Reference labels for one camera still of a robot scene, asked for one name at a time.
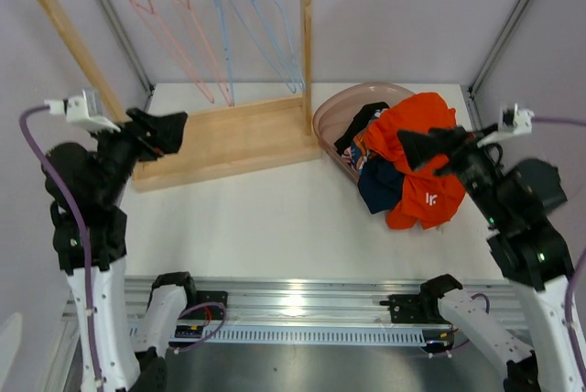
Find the blue wire hanger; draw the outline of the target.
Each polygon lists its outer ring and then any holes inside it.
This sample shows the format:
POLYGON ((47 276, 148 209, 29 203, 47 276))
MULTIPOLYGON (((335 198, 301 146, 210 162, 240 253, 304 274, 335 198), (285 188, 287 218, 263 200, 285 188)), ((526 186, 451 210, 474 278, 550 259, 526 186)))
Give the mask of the blue wire hanger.
POLYGON ((291 30, 285 8, 282 6, 280 0, 270 1, 277 9, 279 14, 285 37, 284 43, 281 42, 281 40, 277 37, 277 33, 270 26, 269 20, 264 15, 258 0, 248 0, 248 2, 255 10, 258 18, 260 19, 261 24, 265 29, 265 32, 273 47, 273 50, 276 53, 277 63, 280 66, 280 69, 275 69, 275 73, 292 93, 303 93, 306 91, 306 83, 303 75, 301 74, 297 53, 294 50, 294 42, 291 36, 291 30))
POLYGON ((227 104, 229 107, 234 107, 234 89, 233 89, 233 65, 232 55, 230 49, 230 42, 228 37, 228 27, 225 19, 225 13, 222 6, 222 0, 212 0, 218 17, 221 36, 222 36, 222 51, 223 61, 226 70, 226 92, 228 93, 227 104))
MULTIPOLYGON (((260 52, 262 59, 269 65, 273 73, 275 73, 275 69, 280 69, 280 66, 277 63, 277 56, 273 47, 269 41, 269 38, 263 28, 260 19, 258 18, 255 10, 248 2, 248 0, 227 0, 230 8, 233 10, 236 18, 244 28, 245 32, 252 40, 253 44, 255 45, 256 49, 260 52)), ((263 1, 267 1, 272 7, 274 7, 270 0, 258 0, 259 5, 261 6, 264 15, 269 20, 270 26, 273 30, 277 33, 277 30, 272 26, 272 21, 269 18, 269 15, 265 13, 263 7, 263 1)), ((277 20, 280 21, 279 14, 277 12, 277 20)))

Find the pink wire hanger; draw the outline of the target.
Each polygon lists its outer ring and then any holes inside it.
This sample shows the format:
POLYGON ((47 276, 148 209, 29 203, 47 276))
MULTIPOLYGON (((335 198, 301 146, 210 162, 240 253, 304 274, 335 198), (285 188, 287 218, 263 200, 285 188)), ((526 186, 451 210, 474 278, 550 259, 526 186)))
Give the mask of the pink wire hanger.
POLYGON ((153 0, 146 0, 145 5, 139 3, 137 0, 129 0, 129 2, 144 25, 150 30, 155 40, 181 68, 183 73, 210 103, 215 103, 212 90, 194 68, 184 48, 181 47, 162 16, 156 10, 153 0))
POLYGON ((188 30, 191 42, 200 53, 202 60, 210 75, 216 83, 224 101, 228 106, 233 106, 233 97, 228 87, 228 82, 221 75, 221 68, 210 41, 201 26, 201 23, 191 6, 190 0, 171 0, 181 22, 188 30))

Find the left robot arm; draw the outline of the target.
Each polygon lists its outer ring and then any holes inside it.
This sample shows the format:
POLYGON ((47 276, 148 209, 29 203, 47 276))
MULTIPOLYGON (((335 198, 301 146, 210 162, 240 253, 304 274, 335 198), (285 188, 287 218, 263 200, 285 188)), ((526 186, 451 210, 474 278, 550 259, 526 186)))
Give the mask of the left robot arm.
POLYGON ((67 142, 42 156, 45 189, 52 197, 53 247, 75 300, 84 391, 164 391, 165 353, 178 318, 199 307, 187 271, 160 275, 136 337, 125 304, 127 216, 119 197, 139 162, 176 154, 188 116, 154 116, 137 108, 115 130, 93 134, 94 151, 67 142))

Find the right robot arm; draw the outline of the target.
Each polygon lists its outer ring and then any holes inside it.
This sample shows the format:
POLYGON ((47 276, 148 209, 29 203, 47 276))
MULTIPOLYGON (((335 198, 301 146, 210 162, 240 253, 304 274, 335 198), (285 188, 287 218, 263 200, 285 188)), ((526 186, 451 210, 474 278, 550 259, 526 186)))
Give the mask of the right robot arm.
POLYGON ((458 179, 489 223, 491 256, 521 305, 531 338, 525 344, 476 306, 451 275, 424 282, 418 311, 427 321, 446 321, 498 370, 506 391, 582 391, 585 338, 575 306, 580 267, 548 216, 567 197, 558 170, 537 158, 503 172, 489 147, 531 129, 491 125, 469 132, 461 126, 427 133, 400 130, 407 164, 418 170, 439 155, 438 177, 458 179))

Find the navy blue shorts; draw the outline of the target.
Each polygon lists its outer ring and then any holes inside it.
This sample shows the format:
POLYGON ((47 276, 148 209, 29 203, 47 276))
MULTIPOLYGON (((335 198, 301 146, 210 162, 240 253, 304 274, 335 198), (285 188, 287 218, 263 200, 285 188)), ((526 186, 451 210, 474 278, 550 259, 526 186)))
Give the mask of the navy blue shorts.
POLYGON ((384 158, 368 160, 358 180, 358 191, 370 214, 393 210, 402 200, 405 174, 384 158))

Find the black shorts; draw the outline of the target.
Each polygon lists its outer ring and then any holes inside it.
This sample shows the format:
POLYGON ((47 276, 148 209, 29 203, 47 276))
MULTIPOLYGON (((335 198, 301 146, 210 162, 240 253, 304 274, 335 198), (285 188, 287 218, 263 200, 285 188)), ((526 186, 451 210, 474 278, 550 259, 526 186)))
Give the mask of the black shorts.
POLYGON ((340 156, 343 154, 343 152, 350 146, 353 138, 367 127, 372 116, 376 112, 383 111, 387 108, 388 104, 385 102, 369 103, 364 105, 353 117, 353 120, 350 122, 342 136, 334 143, 337 154, 340 156))

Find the blue orange patterned shorts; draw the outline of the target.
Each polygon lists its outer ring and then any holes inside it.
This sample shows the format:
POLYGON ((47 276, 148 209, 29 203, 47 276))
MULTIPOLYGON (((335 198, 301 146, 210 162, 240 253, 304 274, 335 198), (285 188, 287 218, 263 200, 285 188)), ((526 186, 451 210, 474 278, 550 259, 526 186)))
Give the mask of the blue orange patterned shorts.
POLYGON ((350 146, 341 155, 342 159, 358 175, 361 174, 364 164, 372 158, 384 158, 387 160, 388 146, 385 138, 385 122, 378 121, 386 114, 387 109, 376 112, 367 127, 359 132, 350 146))

